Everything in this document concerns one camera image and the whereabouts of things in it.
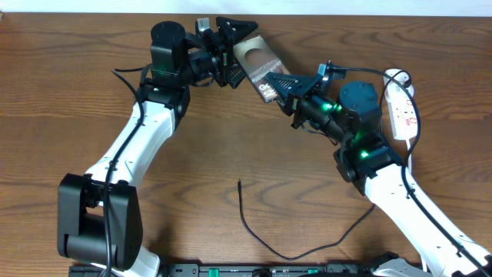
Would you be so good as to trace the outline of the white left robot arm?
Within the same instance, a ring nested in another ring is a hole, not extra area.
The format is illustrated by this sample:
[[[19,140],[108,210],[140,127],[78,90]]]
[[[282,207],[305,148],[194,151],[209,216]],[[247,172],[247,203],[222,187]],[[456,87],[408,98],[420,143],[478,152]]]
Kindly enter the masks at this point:
[[[194,32],[173,21],[151,29],[151,62],[131,88],[131,116],[108,151],[58,187],[58,253],[96,276],[156,276],[160,258],[143,244],[138,188],[157,151],[176,131],[193,87],[238,87],[234,47],[257,22],[200,18]]]

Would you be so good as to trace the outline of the Galaxy S25 Ultra smartphone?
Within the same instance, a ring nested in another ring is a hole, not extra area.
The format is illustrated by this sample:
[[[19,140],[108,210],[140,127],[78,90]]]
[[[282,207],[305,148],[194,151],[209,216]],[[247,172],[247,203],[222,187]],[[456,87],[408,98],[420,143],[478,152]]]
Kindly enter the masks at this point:
[[[234,46],[234,56],[262,100],[265,103],[273,102],[278,94],[266,75],[269,72],[289,74],[289,71],[263,37],[259,35],[239,42]]]

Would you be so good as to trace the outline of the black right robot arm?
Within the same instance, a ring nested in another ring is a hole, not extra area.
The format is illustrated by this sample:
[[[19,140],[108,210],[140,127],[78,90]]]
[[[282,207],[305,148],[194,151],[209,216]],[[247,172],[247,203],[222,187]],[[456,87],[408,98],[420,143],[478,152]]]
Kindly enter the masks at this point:
[[[352,81],[336,99],[331,83],[343,79],[347,67],[327,63],[313,77],[269,72],[265,78],[277,92],[293,128],[304,122],[339,143],[337,170],[346,182],[379,207],[404,233],[433,276],[489,276],[491,253],[466,236],[425,194],[381,132],[381,107],[375,87]]]

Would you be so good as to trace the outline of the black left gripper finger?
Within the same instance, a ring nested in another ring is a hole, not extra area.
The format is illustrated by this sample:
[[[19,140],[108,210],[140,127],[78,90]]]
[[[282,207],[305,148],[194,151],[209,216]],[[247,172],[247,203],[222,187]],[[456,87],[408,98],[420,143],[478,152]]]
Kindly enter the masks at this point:
[[[230,74],[228,76],[228,84],[233,89],[236,89],[241,84],[241,82],[244,80],[245,77],[246,77],[246,73],[243,70],[243,68],[238,63],[234,63],[230,69]]]
[[[234,46],[258,29],[255,21],[242,21],[232,18],[217,17],[216,26],[222,42],[227,46]]]

